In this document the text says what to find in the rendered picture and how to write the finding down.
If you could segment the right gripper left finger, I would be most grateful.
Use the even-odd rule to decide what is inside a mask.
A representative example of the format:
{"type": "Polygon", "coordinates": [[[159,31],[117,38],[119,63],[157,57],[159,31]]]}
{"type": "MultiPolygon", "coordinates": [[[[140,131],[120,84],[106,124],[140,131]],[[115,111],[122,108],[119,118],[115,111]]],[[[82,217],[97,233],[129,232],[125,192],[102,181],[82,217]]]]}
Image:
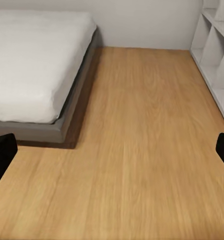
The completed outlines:
{"type": "Polygon", "coordinates": [[[13,133],[0,136],[0,180],[18,152],[13,133]]]}

